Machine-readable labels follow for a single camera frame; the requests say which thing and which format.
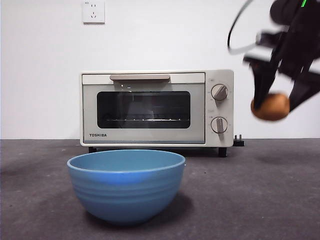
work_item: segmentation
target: bowl rim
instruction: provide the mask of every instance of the bowl rim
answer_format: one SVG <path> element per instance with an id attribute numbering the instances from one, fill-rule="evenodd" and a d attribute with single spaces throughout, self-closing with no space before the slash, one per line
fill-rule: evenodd
<path id="1" fill-rule="evenodd" d="M 170 166 L 164 166 L 164 167 L 158 167 L 158 168 L 151 168 L 151 169 L 144 169 L 144 170 L 126 170 L 126 171 L 108 171 L 108 170 L 92 170 L 92 169 L 85 169 L 85 168 L 80 168 L 80 167 L 76 167 L 73 166 L 71 164 L 72 160 L 74 159 L 78 159 L 80 157 L 83 156 L 88 156 L 88 155 L 95 155 L 95 154 L 101 154 L 101 153 L 106 153 L 106 152 L 127 152 L 127 151 L 137 151 L 137 152 L 162 152 L 162 153 L 169 153 L 172 155 L 176 155 L 178 156 L 181 161 L 178 162 L 177 164 L 174 165 L 170 165 Z M 86 154 L 82 154 L 82 155 L 78 155 L 78 156 L 74 156 L 72 158 L 70 158 L 67 161 L 67 166 L 70 169 L 74 169 L 77 171 L 81 171 L 81 172 L 87 172 L 87 173 L 106 173 L 106 174 L 123 174 L 123 173 L 148 173 L 148 172 L 157 172 L 157 171 L 161 171 L 161 170 L 167 170 L 167 169 L 172 169 L 175 167 L 178 167 L 182 164 L 185 164 L 186 162 L 186 158 L 178 153 L 175 152 L 171 152 L 171 151 L 163 151 L 163 150 L 152 150 L 152 149 L 118 149 L 118 150 L 107 150 L 107 151 L 98 151 L 98 152 L 92 152 L 92 153 L 86 153 Z"/>

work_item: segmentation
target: blue bowl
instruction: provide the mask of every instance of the blue bowl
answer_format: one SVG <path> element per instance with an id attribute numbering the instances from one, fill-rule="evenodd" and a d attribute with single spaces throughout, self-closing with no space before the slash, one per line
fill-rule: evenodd
<path id="1" fill-rule="evenodd" d="M 84 154 L 67 162 L 76 196 L 92 215 L 115 225 L 135 225 L 173 200 L 185 158 L 144 149 Z"/>

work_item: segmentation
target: brown potato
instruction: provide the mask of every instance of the brown potato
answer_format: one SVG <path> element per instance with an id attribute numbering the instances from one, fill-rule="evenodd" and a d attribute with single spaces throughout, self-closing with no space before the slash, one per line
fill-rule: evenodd
<path id="1" fill-rule="evenodd" d="M 259 119 L 278 121 L 288 116 L 290 100 L 283 93 L 269 93 L 258 110 L 254 109 L 254 100 L 252 100 L 251 112 Z"/>

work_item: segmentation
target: gray table surface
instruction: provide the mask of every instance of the gray table surface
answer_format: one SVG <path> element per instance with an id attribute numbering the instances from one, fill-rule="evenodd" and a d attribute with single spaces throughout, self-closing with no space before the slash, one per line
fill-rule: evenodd
<path id="1" fill-rule="evenodd" d="M 1 240 L 319 240 L 320 139 L 247 140 L 227 158 L 183 150 L 173 202 L 150 221 L 115 227 L 90 215 L 66 162 L 78 140 L 1 141 Z"/>

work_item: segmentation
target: power plug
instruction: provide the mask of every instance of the power plug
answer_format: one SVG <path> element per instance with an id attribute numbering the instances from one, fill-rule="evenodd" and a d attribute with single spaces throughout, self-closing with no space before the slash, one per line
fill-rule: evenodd
<path id="1" fill-rule="evenodd" d="M 239 139 L 238 139 L 237 135 L 234 136 L 233 146 L 234 147 L 244 147 L 245 146 L 245 141 L 242 140 L 242 134 L 240 134 Z"/>

